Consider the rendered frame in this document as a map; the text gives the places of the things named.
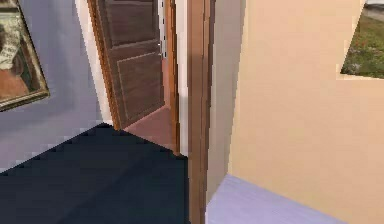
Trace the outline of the window with garden view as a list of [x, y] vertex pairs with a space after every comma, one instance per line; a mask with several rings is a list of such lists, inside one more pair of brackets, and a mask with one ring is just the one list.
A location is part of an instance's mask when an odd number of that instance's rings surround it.
[[354, 28], [340, 73], [384, 80], [384, 0], [364, 0]]

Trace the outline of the gold framed wall picture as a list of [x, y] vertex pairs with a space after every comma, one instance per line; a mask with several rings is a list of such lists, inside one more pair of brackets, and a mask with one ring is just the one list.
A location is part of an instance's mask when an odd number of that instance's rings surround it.
[[0, 112], [50, 96], [18, 0], [0, 0]]

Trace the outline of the brown panelled room door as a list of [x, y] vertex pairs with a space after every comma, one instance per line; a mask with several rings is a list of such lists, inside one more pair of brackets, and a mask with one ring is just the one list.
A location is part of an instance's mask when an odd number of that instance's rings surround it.
[[97, 0], [122, 129], [164, 105], [157, 0]]

